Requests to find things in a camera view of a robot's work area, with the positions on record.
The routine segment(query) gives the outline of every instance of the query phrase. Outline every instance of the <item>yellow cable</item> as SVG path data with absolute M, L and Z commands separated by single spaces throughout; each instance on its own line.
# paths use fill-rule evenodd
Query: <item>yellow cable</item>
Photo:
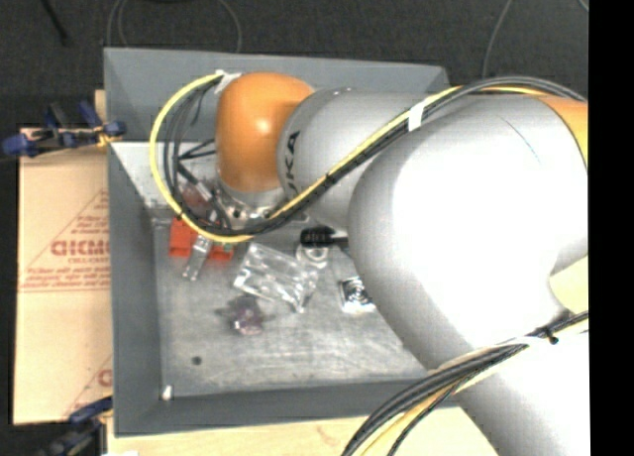
M 355 454 L 358 453 L 359 456 L 372 456 L 387 453 L 389 448 L 396 441 L 396 438 L 398 438 L 398 435 L 402 433 L 402 431 L 418 416 L 418 414 L 432 406 L 438 398 L 450 391 L 459 380 L 453 381 L 448 386 L 444 386 L 432 395 L 423 399 L 420 403 L 412 406 L 409 410 L 403 413 L 398 420 L 390 424 L 390 426 L 377 438 L 375 438 L 370 445 L 367 445 L 365 449 L 363 449 L 362 446 L 362 452 L 359 452 L 359 450 L 361 450 L 359 449 Z
M 217 72 L 217 73 L 214 73 L 212 75 L 205 75 L 203 77 L 197 78 L 197 79 L 191 81 L 189 84 L 183 86 L 181 89 L 179 89 L 163 105 L 162 109 L 160 110 L 160 112 L 159 112 L 159 114 L 158 114 L 158 116 L 157 116 L 157 118 L 156 118 L 156 120 L 155 120 L 155 122 L 153 124 L 152 131 L 150 133 L 150 140 L 149 140 L 149 144 L 150 144 L 150 169 L 152 171 L 153 178 L 155 179 L 155 183 L 157 184 L 158 191 L 160 192 L 162 197 L 165 199 L 165 201 L 167 202 L 169 207 L 171 207 L 171 209 L 190 228 L 192 228 L 195 232 L 197 232 L 201 236 L 204 236 L 207 239 L 210 239 L 210 240 L 215 241 L 215 242 L 219 242 L 219 243 L 242 243 L 244 241 L 249 241 L 254 236 L 249 235 L 249 234 L 241 234 L 241 235 L 237 235 L 237 236 L 222 236 L 222 235 L 218 235 L 218 234 L 213 234 L 213 233 L 211 233 L 209 231 L 206 231 L 205 229 L 203 229 L 199 225 L 197 225 L 191 218 L 189 218 L 189 216 L 187 216 L 182 211 L 182 208 L 180 207 L 178 202 L 176 202 L 176 200 L 171 196 L 171 194 L 169 193 L 169 190 L 167 189 L 167 186 L 164 184 L 164 182 L 163 182 L 163 180 L 162 180 L 162 178 L 160 176 L 159 167 L 158 167 L 158 164 L 157 164 L 157 156 L 156 156 L 157 139 L 159 137 L 160 127 L 161 127 L 163 121 L 165 120 L 165 117 L 171 111 L 171 109 L 184 96 L 186 96 L 189 92 L 195 90 L 196 88 L 198 88 L 198 87 L 200 87 L 200 86 L 202 86 L 204 84 L 207 84 L 207 83 L 210 83 L 210 82 L 212 82 L 212 81 L 214 81 L 216 79 L 219 79 L 222 76 L 223 76 L 223 72 Z M 453 87 L 450 87 L 448 89 L 445 89 L 444 91 L 441 91 L 441 92 L 438 92 L 438 93 L 435 93 L 433 95 L 428 96 L 423 101 L 424 102 L 424 106 L 427 106 L 427 105 L 435 102 L 439 98 L 441 98 L 441 97 L 443 97 L 443 96 L 445 96 L 445 95 L 447 95 L 449 93 L 452 93 L 452 92 L 456 91 L 459 88 L 460 88 L 460 86 L 453 86 Z M 545 94 L 545 93 L 543 93 L 541 91 L 538 91 L 538 90 L 534 90 L 534 89 L 530 89 L 530 88 L 524 88 L 524 87 L 515 87 L 515 86 L 492 86 L 489 89 L 494 89 L 494 90 L 498 90 L 498 91 L 509 91 L 509 92 L 515 92 L 515 93 L 530 94 L 530 95 Z M 307 188 L 302 190 L 299 194 L 297 194 L 295 197 L 293 197 L 291 200 L 289 200 L 286 204 L 284 204 L 280 209 L 275 211 L 270 216 L 270 218 L 277 217 L 278 215 L 280 215 L 284 211 L 287 211 L 287 210 L 293 208 L 299 202 L 301 202 L 306 197 L 311 195 L 315 191 L 315 189 L 317 189 L 322 184 L 322 182 L 324 182 L 329 176 L 335 175 L 338 171 L 340 171 L 342 168 L 346 167 L 350 162 L 352 162 L 356 157 L 358 157 L 363 150 L 365 150 L 369 146 L 373 145 L 376 141 L 381 139 L 388 132 L 390 132 L 395 127 L 399 126 L 400 124 L 405 122 L 407 119 L 409 119 L 409 115 L 410 115 L 409 113 L 410 113 L 409 109 L 406 110 L 405 112 L 402 112 L 401 114 L 399 114 L 398 116 L 396 116 L 395 118 L 390 120 L 383 127 L 381 127 L 379 130 L 374 132 L 371 136 L 369 136 L 361 144 L 359 144 L 356 148 L 354 148 L 350 153 L 348 153 L 345 157 L 343 157 L 339 162 L 337 162 L 332 168 L 330 168 L 330 170 L 326 174 L 324 174 L 321 177 L 319 177 L 310 186 L 308 186 Z
M 174 200 L 174 198 L 171 196 L 171 193 L 169 193 L 169 190 L 167 189 L 167 186 L 163 182 L 163 180 L 162 180 L 162 178 L 160 176 L 159 166 L 157 164 L 157 138 L 159 137 L 160 126 L 162 125 L 162 122 L 165 120 L 165 117 L 167 116 L 167 114 L 169 114 L 171 109 L 185 95 L 187 95 L 191 91 L 195 90 L 196 88 L 198 88 L 198 87 L 200 87 L 200 86 L 202 86 L 204 84 L 208 84 L 208 83 L 211 83 L 211 82 L 213 82 L 213 81 L 215 81 L 217 79 L 222 78 L 222 76 L 223 76 L 222 73 L 214 73 L 212 75 L 205 75 L 204 77 L 197 78 L 196 80 L 193 80 L 192 82 L 190 82 L 186 86 L 183 86 L 182 88 L 180 88 L 176 93 L 174 93 L 171 96 L 171 98 L 169 98 L 169 100 L 167 100 L 165 105 L 163 105 L 162 109 L 160 110 L 160 112 L 159 112 L 159 114 L 158 114 L 158 116 L 157 116 L 157 118 L 156 118 L 156 120 L 155 120 L 155 122 L 154 122 L 154 124 L 152 126 L 152 131 L 150 133 L 150 140 L 149 140 L 149 145 L 150 145 L 150 169 L 152 171 L 152 176 L 153 176 L 153 178 L 155 180 L 155 183 L 157 184 L 158 191 L 160 191 L 160 194 L 165 199 L 165 202 L 167 202 L 169 207 L 171 207 L 171 209 L 178 216 L 180 216 L 180 218 L 182 218 L 182 220 L 189 227 L 191 227 L 193 230 L 195 230 L 201 236 L 204 236 L 207 239 L 211 239 L 212 241 L 218 241 L 218 242 L 222 242 L 222 243 L 240 243 L 240 242 L 247 241 L 247 240 L 251 239 L 253 236 L 249 236 L 249 235 L 218 236 L 218 235 L 212 234 L 211 232 L 207 232 L 206 230 L 202 229 L 201 227 L 196 225 L 196 223 L 193 222 L 191 220 L 191 218 L 189 218 L 189 216 L 184 214 L 182 212 L 182 208 L 180 207 L 178 202 L 176 202 L 176 200 Z

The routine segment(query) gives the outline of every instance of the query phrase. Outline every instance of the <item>cardboard sheet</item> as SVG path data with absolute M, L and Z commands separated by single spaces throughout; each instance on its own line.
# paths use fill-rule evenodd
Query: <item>cardboard sheet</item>
M 106 153 L 20 163 L 13 419 L 66 420 L 112 392 Z

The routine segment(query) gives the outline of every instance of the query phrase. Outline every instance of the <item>robotic arm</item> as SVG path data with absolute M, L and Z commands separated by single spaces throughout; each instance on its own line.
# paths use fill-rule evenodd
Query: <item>robotic arm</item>
M 549 277 L 587 254 L 587 104 L 573 92 L 506 77 L 421 99 L 252 73 L 224 89 L 216 134 L 225 217 L 172 207 L 223 243 L 297 211 L 347 235 L 427 369 L 570 317 Z M 589 454 L 587 333 L 535 345 L 456 400 L 502 456 Z

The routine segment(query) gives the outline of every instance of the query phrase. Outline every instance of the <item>cable bundle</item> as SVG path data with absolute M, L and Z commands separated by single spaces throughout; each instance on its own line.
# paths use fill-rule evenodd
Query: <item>cable bundle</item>
M 202 99 L 209 88 L 221 82 L 223 76 L 224 72 L 222 71 L 212 75 L 206 75 L 190 82 L 177 91 L 160 110 L 150 135 L 150 166 L 163 198 L 178 217 L 182 218 L 198 234 L 221 243 L 248 241 L 258 234 L 270 232 L 287 223 L 293 216 L 304 211 L 315 202 L 346 174 L 373 158 L 398 138 L 407 134 L 410 129 L 409 120 L 414 114 L 413 109 L 419 108 L 419 106 L 422 106 L 423 110 L 422 115 L 417 117 L 418 122 L 424 122 L 456 100 L 483 92 L 513 92 L 520 94 L 547 93 L 572 98 L 573 100 L 585 101 L 581 95 L 564 86 L 535 77 L 502 76 L 484 79 L 465 86 L 452 87 L 446 91 L 427 97 L 420 104 L 394 117 L 363 143 L 358 145 L 340 162 L 330 168 L 328 172 L 315 180 L 313 184 L 273 212 L 266 220 L 251 223 L 240 229 L 233 229 L 227 225 L 219 225 L 216 222 L 210 222 L 204 218 L 200 218 L 194 214 L 192 209 L 187 207 L 182 200 L 175 196 L 176 192 L 173 187 L 176 184 L 176 179 L 179 174 L 178 145 L 175 147 L 173 155 L 169 155 L 168 153 L 163 155 L 165 181 L 163 181 L 160 176 L 156 157 L 159 132 L 165 121 L 168 120 L 164 143 L 165 151 L 168 151 L 174 142 L 182 141 L 184 131 L 186 131 L 185 121 L 188 118 L 189 110 L 193 105 L 195 97 L 198 96 L 198 98 Z

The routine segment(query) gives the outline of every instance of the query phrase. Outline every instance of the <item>clamp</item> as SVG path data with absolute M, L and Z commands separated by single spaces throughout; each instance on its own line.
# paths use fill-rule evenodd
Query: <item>clamp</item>
M 79 102 L 78 109 L 85 125 L 73 129 L 59 104 L 50 104 L 44 117 L 45 126 L 29 135 L 21 133 L 6 138 L 2 141 L 4 154 L 33 158 L 44 153 L 82 146 L 105 146 L 127 131 L 126 124 L 121 121 L 104 124 L 86 100 Z

